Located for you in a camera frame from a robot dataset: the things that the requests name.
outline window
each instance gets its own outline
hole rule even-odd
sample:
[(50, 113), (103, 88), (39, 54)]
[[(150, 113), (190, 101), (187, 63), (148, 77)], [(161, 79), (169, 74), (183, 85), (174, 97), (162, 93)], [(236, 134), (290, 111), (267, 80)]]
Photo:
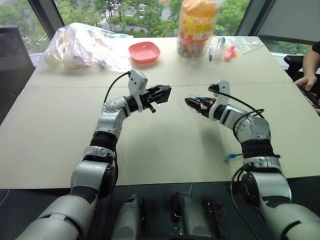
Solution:
[(0, 25), (18, 26), (29, 54), (42, 53), (49, 45), (49, 38), (28, 0), (0, 0)]
[[(175, 37), (183, 0), (55, 0), (64, 24), (89, 24), (116, 33)], [(216, 34), (233, 35), (250, 0), (228, 0), (219, 10)]]
[(311, 48), (311, 45), (306, 45), (306, 44), (292, 43), (292, 42), (286, 42), (286, 41), (275, 41), (275, 40), (269, 40), (269, 39), (263, 39), (263, 38), (261, 40), (263, 41), (265, 46), (268, 48), (268, 50), (273, 53), (304, 55)]

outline plastic bag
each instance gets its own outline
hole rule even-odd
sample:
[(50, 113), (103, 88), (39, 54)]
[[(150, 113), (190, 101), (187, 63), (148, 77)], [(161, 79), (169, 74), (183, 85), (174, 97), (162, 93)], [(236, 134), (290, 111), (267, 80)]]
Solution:
[(127, 47), (116, 39), (133, 38), (83, 23), (71, 23), (59, 28), (41, 56), (42, 70), (76, 69), (99, 66), (125, 72), (132, 62)]
[(184, 0), (181, 5), (177, 50), (190, 58), (203, 56), (211, 42), (218, 8), (226, 0)]
[(247, 54), (257, 48), (263, 46), (263, 43), (258, 38), (253, 39), (251, 36), (241, 36), (241, 37), (234, 37), (234, 36), (226, 36), (225, 42), (227, 45), (235, 46), (235, 51), (242, 54)]

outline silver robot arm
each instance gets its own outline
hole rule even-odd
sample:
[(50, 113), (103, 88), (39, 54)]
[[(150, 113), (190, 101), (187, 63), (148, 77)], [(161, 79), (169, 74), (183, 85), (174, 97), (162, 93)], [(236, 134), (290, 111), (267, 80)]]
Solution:
[(320, 218), (309, 209), (291, 203), (291, 189), (274, 154), (268, 122), (228, 105), (230, 85), (220, 80), (209, 87), (216, 98), (186, 98), (185, 102), (203, 116), (233, 130), (242, 147), (241, 193), (257, 207), (278, 240), (320, 239)]
[(18, 240), (76, 240), (88, 233), (97, 201), (113, 190), (118, 173), (116, 144), (122, 123), (131, 113), (149, 108), (151, 103), (168, 101), (171, 87), (156, 85), (146, 89), (148, 79), (135, 70), (129, 75), (130, 96), (103, 104), (90, 146), (88, 146), (71, 177), (71, 192), (55, 200), (33, 221)]

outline pink bowl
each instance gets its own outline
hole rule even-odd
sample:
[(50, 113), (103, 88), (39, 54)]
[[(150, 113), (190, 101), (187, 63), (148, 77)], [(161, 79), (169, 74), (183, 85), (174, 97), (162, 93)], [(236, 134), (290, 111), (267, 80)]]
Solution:
[(132, 58), (138, 63), (149, 63), (160, 55), (159, 48), (150, 41), (139, 42), (129, 47)]

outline orange highlighter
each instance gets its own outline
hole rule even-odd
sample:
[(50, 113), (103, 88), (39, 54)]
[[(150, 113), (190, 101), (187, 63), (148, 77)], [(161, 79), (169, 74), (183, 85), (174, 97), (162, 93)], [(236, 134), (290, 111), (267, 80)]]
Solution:
[(225, 56), (224, 56), (224, 60), (226, 62), (229, 62), (231, 57), (232, 57), (232, 54), (234, 53), (234, 50), (235, 50), (236, 46), (235, 45), (231, 45), (229, 47), (229, 50), (225, 53)]

